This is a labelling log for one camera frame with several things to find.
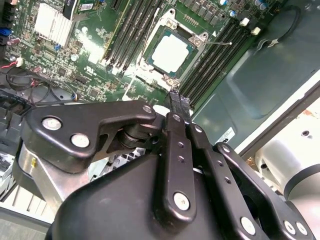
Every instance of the chipset heatsink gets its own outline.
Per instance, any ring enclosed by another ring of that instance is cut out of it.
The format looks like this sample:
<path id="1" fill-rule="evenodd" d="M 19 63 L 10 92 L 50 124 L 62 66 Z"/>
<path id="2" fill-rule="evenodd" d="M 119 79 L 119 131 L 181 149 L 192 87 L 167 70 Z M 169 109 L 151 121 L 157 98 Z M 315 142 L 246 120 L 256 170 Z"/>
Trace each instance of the chipset heatsink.
<path id="1" fill-rule="evenodd" d="M 46 3 L 40 3 L 34 32 L 39 37 L 65 47 L 70 39 L 75 23 Z"/>

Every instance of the white label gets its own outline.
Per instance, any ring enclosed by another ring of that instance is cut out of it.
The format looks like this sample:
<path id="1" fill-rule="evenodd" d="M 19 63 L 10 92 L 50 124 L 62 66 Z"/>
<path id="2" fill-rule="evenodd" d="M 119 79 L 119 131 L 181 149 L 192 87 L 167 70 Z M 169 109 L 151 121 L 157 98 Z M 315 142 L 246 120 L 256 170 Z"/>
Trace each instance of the white label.
<path id="1" fill-rule="evenodd" d="M 93 6 L 94 6 L 93 3 L 82 4 L 80 11 L 91 10 Z"/>
<path id="2" fill-rule="evenodd" d="M 225 143 L 225 144 L 226 144 L 226 143 L 229 142 L 235 135 L 236 135 L 235 131 L 233 130 L 232 127 L 230 127 L 230 128 L 228 129 L 228 131 L 226 131 L 226 132 L 222 135 L 222 137 L 220 137 L 220 138 L 218 139 L 218 141 L 216 141 L 215 143 Z"/>

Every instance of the blue connector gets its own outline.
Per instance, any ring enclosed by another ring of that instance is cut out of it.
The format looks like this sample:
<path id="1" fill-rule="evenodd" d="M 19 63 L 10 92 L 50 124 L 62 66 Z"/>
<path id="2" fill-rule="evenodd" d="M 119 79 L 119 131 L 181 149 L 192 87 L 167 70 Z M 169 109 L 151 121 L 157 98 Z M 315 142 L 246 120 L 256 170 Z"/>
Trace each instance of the blue connector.
<path id="1" fill-rule="evenodd" d="M 7 37 L 12 34 L 12 31 L 6 27 L 0 27 L 0 34 Z"/>

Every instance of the metal panel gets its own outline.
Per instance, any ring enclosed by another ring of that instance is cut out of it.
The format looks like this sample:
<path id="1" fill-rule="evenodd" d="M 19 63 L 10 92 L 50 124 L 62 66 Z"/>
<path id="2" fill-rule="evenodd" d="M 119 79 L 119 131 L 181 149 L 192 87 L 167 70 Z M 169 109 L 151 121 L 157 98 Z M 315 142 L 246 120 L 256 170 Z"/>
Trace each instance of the metal panel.
<path id="1" fill-rule="evenodd" d="M 195 113 L 193 121 L 212 144 L 234 126 L 235 136 L 228 144 L 236 148 L 320 69 L 320 0 L 290 0 L 288 5 L 303 10 L 291 37 L 259 52 L 249 49 Z M 283 35 L 293 19 L 292 12 L 282 13 L 261 38 Z"/>

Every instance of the screw hole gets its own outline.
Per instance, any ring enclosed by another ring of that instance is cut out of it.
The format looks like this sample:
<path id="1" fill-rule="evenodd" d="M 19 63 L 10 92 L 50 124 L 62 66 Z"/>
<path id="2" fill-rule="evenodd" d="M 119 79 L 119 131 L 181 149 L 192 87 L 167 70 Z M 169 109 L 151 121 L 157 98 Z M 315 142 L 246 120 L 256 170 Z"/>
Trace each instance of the screw hole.
<path id="1" fill-rule="evenodd" d="M 303 132 L 301 133 L 301 136 L 306 137 L 306 136 L 308 136 L 309 134 L 310 134 L 310 132 L 307 130 L 307 131 L 303 131 Z"/>
<path id="2" fill-rule="evenodd" d="M 266 169 L 266 168 L 268 168 L 268 166 L 267 166 L 267 164 L 264 163 L 264 164 L 261 164 L 261 168 Z"/>
<path id="3" fill-rule="evenodd" d="M 178 146 L 182 149 L 185 147 L 185 145 L 182 142 L 178 142 Z"/>
<path id="4" fill-rule="evenodd" d="M 224 180 L 227 184 L 231 184 L 231 180 L 228 177 L 225 177 Z"/>
<path id="5" fill-rule="evenodd" d="M 183 164 L 185 162 L 185 158 L 183 156 L 178 156 L 178 161 Z"/>
<path id="6" fill-rule="evenodd" d="M 159 142 L 159 137 L 158 136 L 153 136 L 150 139 L 150 141 L 151 141 L 152 144 L 157 144 Z"/>

